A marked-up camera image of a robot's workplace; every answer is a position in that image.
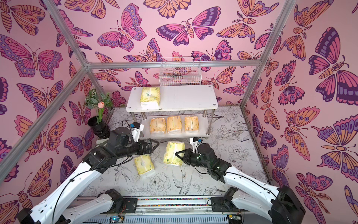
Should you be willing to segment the yellow tissue pack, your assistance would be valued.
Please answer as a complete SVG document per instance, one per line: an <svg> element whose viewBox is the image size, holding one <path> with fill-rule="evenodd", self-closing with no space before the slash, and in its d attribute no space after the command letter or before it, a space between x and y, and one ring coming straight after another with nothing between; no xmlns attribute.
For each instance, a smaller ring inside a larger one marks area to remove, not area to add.
<svg viewBox="0 0 358 224"><path fill-rule="evenodd" d="M140 105L143 109L159 109L160 88L143 87L140 97Z"/></svg>
<svg viewBox="0 0 358 224"><path fill-rule="evenodd" d="M183 161L176 155L185 150L185 144L180 141L169 141L163 158L163 163L173 166L182 166Z"/></svg>
<svg viewBox="0 0 358 224"><path fill-rule="evenodd" d="M149 155L135 157L134 163L139 175L147 175L155 171L155 166Z"/></svg>

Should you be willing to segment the orange tissue pack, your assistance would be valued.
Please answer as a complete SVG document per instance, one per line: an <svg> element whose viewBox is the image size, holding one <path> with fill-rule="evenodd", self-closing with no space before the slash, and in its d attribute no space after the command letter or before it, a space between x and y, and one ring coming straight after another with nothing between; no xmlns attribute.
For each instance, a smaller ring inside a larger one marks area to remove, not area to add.
<svg viewBox="0 0 358 224"><path fill-rule="evenodd" d="M180 116L170 116L167 118L167 132L169 134L182 132L182 120Z"/></svg>
<svg viewBox="0 0 358 224"><path fill-rule="evenodd" d="M197 116L186 116L184 118L184 128L186 133L199 132L199 118Z"/></svg>
<svg viewBox="0 0 358 224"><path fill-rule="evenodd" d="M150 121L151 134L164 134L166 132L166 119L164 117L155 117Z"/></svg>

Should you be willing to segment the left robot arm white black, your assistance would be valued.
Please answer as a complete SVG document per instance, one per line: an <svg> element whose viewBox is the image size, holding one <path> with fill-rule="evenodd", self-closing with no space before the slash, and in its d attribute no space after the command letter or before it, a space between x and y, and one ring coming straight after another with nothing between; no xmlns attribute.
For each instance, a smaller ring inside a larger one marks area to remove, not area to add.
<svg viewBox="0 0 358 224"><path fill-rule="evenodd" d="M22 209L17 219L21 224L74 224L85 221L102 212L123 209L123 197L114 189L104 195L75 208L68 206L95 179L109 168L118 166L117 160L134 155L150 155L160 145L153 139L141 140L140 130L124 127L111 131L109 138L99 140L96 146L83 158L77 169L46 199L34 208Z"/></svg>

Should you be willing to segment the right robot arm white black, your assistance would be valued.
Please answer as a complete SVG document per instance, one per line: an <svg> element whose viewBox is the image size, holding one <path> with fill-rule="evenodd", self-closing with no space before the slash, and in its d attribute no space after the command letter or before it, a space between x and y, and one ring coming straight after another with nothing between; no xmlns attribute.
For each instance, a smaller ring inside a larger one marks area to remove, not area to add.
<svg viewBox="0 0 358 224"><path fill-rule="evenodd" d="M185 164L203 167L216 181L228 184L234 190L245 192L244 196L232 194L228 200L240 210L247 210L266 218L273 224L300 224L306 211L291 188L277 187L261 182L237 169L231 163L216 156L207 143L176 152Z"/></svg>

